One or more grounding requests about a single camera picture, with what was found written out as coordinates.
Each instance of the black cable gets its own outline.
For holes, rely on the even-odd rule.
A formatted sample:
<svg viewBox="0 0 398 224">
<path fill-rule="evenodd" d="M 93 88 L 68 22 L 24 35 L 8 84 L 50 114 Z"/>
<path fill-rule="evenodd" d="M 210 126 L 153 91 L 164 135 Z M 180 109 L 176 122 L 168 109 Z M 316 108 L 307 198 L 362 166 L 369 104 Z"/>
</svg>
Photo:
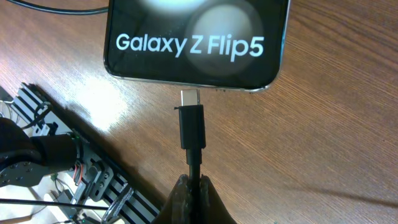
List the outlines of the black cable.
<svg viewBox="0 0 398 224">
<path fill-rule="evenodd" d="M 35 200 L 18 200 L 18 199 L 4 199 L 0 198 L 0 203 L 5 204 L 16 204 L 16 205 L 46 205 L 46 206 L 58 206 L 58 207 L 69 207 L 69 208 L 82 208 L 90 210 L 107 210 L 108 207 L 90 206 L 90 205 L 79 205 L 70 203 L 60 203 L 60 202 L 43 202 Z"/>
<path fill-rule="evenodd" d="M 205 113 L 200 104 L 198 90 L 181 91 L 182 106 L 176 108 L 180 115 L 181 148 L 185 149 L 189 165 L 192 196 L 190 223 L 202 223 L 200 199 L 201 149 L 206 147 Z"/>
<path fill-rule="evenodd" d="M 57 180 L 55 179 L 55 188 L 58 190 L 58 193 L 60 194 L 60 193 L 62 193 L 64 190 L 65 190 L 65 188 L 64 188 L 64 186 L 62 186 L 63 187 L 63 189 L 62 190 L 60 190 L 59 188 L 58 188 L 58 185 L 57 185 Z"/>
<path fill-rule="evenodd" d="M 31 214 L 31 216 L 34 216 L 34 215 L 38 214 L 39 212 L 41 212 L 41 211 L 44 210 L 45 208 L 47 208 L 47 206 L 42 207 L 39 211 L 37 211 L 37 212 Z"/>
<path fill-rule="evenodd" d="M 40 115 L 38 115 L 39 110 L 44 109 L 44 106 L 47 106 L 47 109 L 43 111 Z M 34 112 L 34 120 L 30 122 L 27 126 L 22 127 L 22 129 L 28 129 L 36 124 L 39 124 L 50 112 L 51 112 L 52 106 L 49 102 L 43 102 L 41 103 L 38 107 L 36 107 L 36 110 Z"/>
<path fill-rule="evenodd" d="M 108 12 L 108 7 L 101 7 L 101 8 L 97 8 L 97 9 L 84 9 L 84 10 L 57 9 L 57 8 L 32 4 L 30 2 L 25 2 L 22 0 L 7 0 L 7 1 L 17 4 L 19 6 L 29 8 L 29 9 L 34 9 L 34 10 L 41 11 L 41 12 L 61 14 L 61 15 L 89 16 L 89 15 L 95 15 L 95 14 L 101 14 L 101 13 Z"/>
<path fill-rule="evenodd" d="M 56 222 L 56 223 L 53 223 L 53 224 L 71 223 L 71 222 L 74 222 L 74 221 L 73 220 L 66 220 L 66 221 L 63 221 L 63 222 Z"/>
<path fill-rule="evenodd" d="M 67 186 L 67 188 L 70 190 L 70 193 L 73 195 L 73 190 L 69 187 L 69 185 L 67 183 L 65 183 L 63 180 L 60 179 L 56 179 L 58 182 L 60 182 L 63 186 Z"/>
</svg>

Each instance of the phone screen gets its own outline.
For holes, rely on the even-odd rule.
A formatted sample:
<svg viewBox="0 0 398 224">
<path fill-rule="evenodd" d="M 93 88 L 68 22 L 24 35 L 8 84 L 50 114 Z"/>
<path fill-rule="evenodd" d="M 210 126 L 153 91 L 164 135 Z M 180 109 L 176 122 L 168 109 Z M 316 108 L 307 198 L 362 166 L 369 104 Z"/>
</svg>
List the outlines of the phone screen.
<svg viewBox="0 0 398 224">
<path fill-rule="evenodd" d="M 111 0 L 117 77 L 255 90 L 277 76 L 289 0 Z"/>
</svg>

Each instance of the wooden table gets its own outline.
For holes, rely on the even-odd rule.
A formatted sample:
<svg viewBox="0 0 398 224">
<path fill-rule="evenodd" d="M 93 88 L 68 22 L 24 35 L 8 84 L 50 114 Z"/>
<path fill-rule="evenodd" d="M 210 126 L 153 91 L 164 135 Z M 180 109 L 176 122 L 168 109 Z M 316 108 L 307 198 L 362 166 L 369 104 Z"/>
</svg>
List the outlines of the wooden table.
<svg viewBox="0 0 398 224">
<path fill-rule="evenodd" d="M 106 0 L 44 1 L 90 8 Z M 267 92 L 201 90 L 203 173 L 239 223 L 398 223 L 398 4 L 293 0 L 284 68 Z M 0 85 L 35 83 L 167 196 L 188 172 L 184 87 L 112 78 L 106 15 L 0 2 Z"/>
</svg>

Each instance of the electronic wires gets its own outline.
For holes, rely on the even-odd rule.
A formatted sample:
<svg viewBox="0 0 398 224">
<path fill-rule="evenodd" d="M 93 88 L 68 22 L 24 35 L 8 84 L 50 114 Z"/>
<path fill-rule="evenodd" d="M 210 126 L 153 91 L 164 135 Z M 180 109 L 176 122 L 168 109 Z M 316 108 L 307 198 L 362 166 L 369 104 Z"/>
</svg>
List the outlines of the electronic wires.
<svg viewBox="0 0 398 224">
<path fill-rule="evenodd" d="M 95 14 L 101 14 L 108 12 L 108 7 L 101 7 L 97 9 L 84 9 L 84 10 L 74 10 L 74 9 L 57 9 L 47 6 L 40 6 L 37 4 L 33 4 L 30 2 L 25 2 L 22 0 L 7 0 L 11 3 L 17 4 L 19 6 L 23 6 L 29 9 L 41 11 L 41 12 L 48 12 L 54 14 L 61 14 L 61 15 L 71 15 L 71 16 L 90 16 Z"/>
<path fill-rule="evenodd" d="M 3 103 L 4 105 L 6 105 L 6 108 L 8 110 L 8 115 L 9 115 L 9 117 L 6 116 L 6 114 L 4 112 L 4 106 L 2 106 L 2 110 L 0 111 L 0 118 L 8 118 L 11 121 L 15 122 L 16 124 L 18 124 L 21 117 L 17 113 L 17 119 L 14 121 L 14 118 L 13 118 L 14 117 L 14 110 L 10 107 L 10 105 L 12 103 L 8 103 L 8 102 L 2 101 L 2 100 L 0 100 L 0 103 Z"/>
<path fill-rule="evenodd" d="M 76 186 L 79 186 L 81 180 L 83 179 L 83 172 L 84 172 L 84 163 L 77 161 L 77 163 L 75 164 L 75 171 L 72 177 Z"/>
<path fill-rule="evenodd" d="M 60 194 L 60 193 L 62 193 L 62 192 L 65 190 L 65 187 L 62 185 L 61 182 L 58 181 L 58 182 L 60 183 L 60 185 L 62 186 L 62 190 L 60 190 L 60 189 L 58 188 L 57 181 L 58 181 L 58 179 L 55 179 L 55 180 L 54 180 L 55 188 L 58 190 L 58 194 Z"/>
</svg>

